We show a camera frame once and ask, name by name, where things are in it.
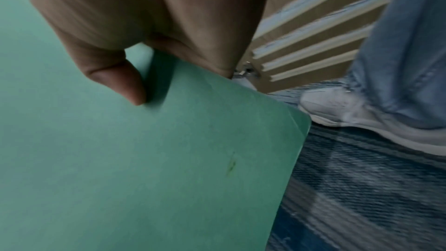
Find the white sneaker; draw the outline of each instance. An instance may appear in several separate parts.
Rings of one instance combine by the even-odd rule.
[[[306,91],[299,109],[324,126],[354,126],[368,129],[399,145],[425,153],[446,156],[446,129],[412,128],[366,104],[343,87]]]

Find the shoe sole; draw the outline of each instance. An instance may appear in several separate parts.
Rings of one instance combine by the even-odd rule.
[[[395,135],[391,132],[388,132],[386,130],[381,130],[373,127],[368,127],[366,125],[356,125],[356,124],[350,124],[350,123],[344,123],[344,122],[335,122],[331,121],[327,118],[323,118],[317,115],[313,115],[309,113],[305,108],[299,105],[299,110],[302,112],[308,114],[311,117],[311,120],[317,124],[323,125],[323,126],[330,126],[330,127],[358,127],[366,130],[373,131],[380,136],[396,143],[401,146],[421,151],[427,154],[431,155],[437,155],[437,156],[446,156],[446,146],[441,145],[431,145],[431,144],[425,144],[425,143],[418,143],[412,140],[404,139],[398,135]]]

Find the green folder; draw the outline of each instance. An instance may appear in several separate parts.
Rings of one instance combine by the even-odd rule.
[[[265,249],[307,115],[143,45],[132,106],[28,0],[0,7],[1,251]]]

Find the jeans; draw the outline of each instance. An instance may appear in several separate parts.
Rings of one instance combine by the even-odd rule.
[[[446,128],[446,0],[393,0],[347,84],[408,126]]]

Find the carpet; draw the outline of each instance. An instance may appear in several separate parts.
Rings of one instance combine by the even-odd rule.
[[[269,96],[297,106],[303,91],[341,84]],[[266,250],[446,250],[446,159],[313,123]]]

